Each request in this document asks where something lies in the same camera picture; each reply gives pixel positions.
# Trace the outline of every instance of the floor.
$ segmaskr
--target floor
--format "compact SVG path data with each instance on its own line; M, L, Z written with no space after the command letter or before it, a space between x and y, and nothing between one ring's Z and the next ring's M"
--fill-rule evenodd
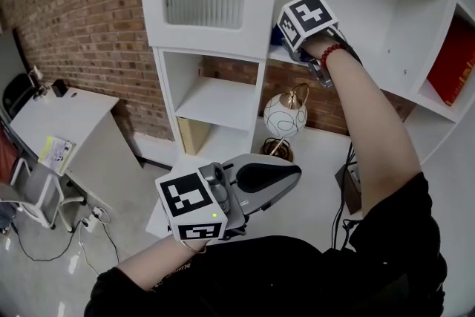
M140 189L140 197L134 192L122 200L128 205L126 213L115 215L111 212L112 221L107 229L121 260L157 240L145 232L145 226L157 202L154 180L166 173L165 169L145 164L145 186ZM92 206L101 206L92 198L89 201ZM87 206L68 210L74 223L89 214ZM58 255L71 237L59 219L53 231L23 213L16 216L15 224L24 249L34 258ZM97 272L104 272L117 264L114 247L101 226L97 226L92 234L82 229L81 240L88 260ZM15 232L10 231L7 237L0 236L0 274L1 317L82 316L96 282L96 274L85 263L79 245L79 231L73 236L67 252L51 262L32 262L27 258Z

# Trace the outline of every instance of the black shirt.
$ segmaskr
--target black shirt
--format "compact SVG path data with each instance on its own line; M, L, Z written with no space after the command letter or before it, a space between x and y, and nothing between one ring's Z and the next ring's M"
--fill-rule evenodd
M150 292L113 268L85 316L440 316L447 267L431 207L421 173L370 210L356 252L288 237L210 246Z

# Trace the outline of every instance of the table lamp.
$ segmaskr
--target table lamp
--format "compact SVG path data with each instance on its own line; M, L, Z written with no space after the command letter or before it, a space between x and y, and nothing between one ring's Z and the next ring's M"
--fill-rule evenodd
M299 91L306 89L305 97L299 96ZM288 93L278 94L271 98L264 108L264 124L275 139L267 139L261 148L261 154L278 156L288 161L293 160L289 143L285 140L293 137L307 123L307 108L305 103L309 96L309 85L302 83Z

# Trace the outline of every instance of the white chair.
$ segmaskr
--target white chair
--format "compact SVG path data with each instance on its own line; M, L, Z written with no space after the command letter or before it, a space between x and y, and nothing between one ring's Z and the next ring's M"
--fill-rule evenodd
M25 197L21 197L14 188L23 166L28 173L28 180L24 192ZM34 193L37 189L42 189L38 200L29 200L28 195ZM55 191L58 192L59 201L56 204L51 221L48 221L44 210L44 207L46 206L45 202L47 199L50 200L53 198L51 192L54 193ZM66 198L62 191L61 185L59 184L59 178L54 171L40 163L37 163L35 169L30 171L27 162L22 158L19 159L18 163L16 164L10 185L0 184L0 202L18 203L22 207L22 210L30 218L34 219L36 222L40 222L43 227L48 229L55 228L54 222L56 220L56 216L59 214L63 224L66 226L66 229L69 232L73 232L73 227L66 221L62 207L66 203L71 202L79 202L82 205L85 205L86 203L84 197L82 196Z

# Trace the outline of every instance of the forearm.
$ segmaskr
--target forearm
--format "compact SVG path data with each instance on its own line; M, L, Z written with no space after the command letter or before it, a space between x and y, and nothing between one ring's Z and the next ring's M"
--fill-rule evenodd
M358 158L364 215L421 171L404 124L366 70L345 50L327 67Z
M196 251L201 251L207 243L208 241L187 241L187 244ZM194 255L194 252L170 235L123 261L117 268L143 290L150 290Z

